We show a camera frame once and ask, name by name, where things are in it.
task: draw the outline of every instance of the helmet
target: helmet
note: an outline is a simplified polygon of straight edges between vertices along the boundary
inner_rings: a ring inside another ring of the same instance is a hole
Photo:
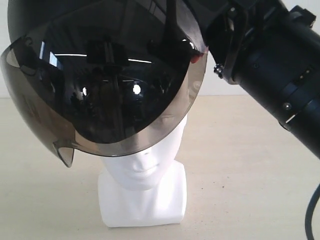
[[[208,49],[185,0],[9,0],[9,94],[67,167],[165,138],[202,84]]]

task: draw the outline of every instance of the white table surface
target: white table surface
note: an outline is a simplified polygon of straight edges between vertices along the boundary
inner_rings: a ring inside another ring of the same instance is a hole
[[[304,240],[320,161],[249,96],[199,97],[177,160],[188,202],[178,225],[109,229],[101,221],[99,158],[66,168],[0,100],[1,240]],[[320,209],[314,232],[320,239]]]

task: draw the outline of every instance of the tinted visor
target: tinted visor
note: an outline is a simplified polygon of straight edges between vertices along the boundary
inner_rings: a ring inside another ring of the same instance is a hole
[[[183,0],[102,0],[39,26],[1,56],[10,96],[66,166],[165,138],[198,95],[207,65]]]

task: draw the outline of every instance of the mannequin base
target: mannequin base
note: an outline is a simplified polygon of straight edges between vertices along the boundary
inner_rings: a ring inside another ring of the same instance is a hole
[[[105,168],[99,175],[98,195],[101,217],[109,228],[180,224],[187,206],[185,168],[174,161],[160,183],[144,191],[124,189]]]

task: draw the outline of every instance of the mannequin face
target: mannequin face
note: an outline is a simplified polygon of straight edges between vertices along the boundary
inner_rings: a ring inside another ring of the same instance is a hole
[[[103,157],[114,180],[130,191],[146,191],[158,185],[179,151],[187,117],[162,141],[133,155]]]

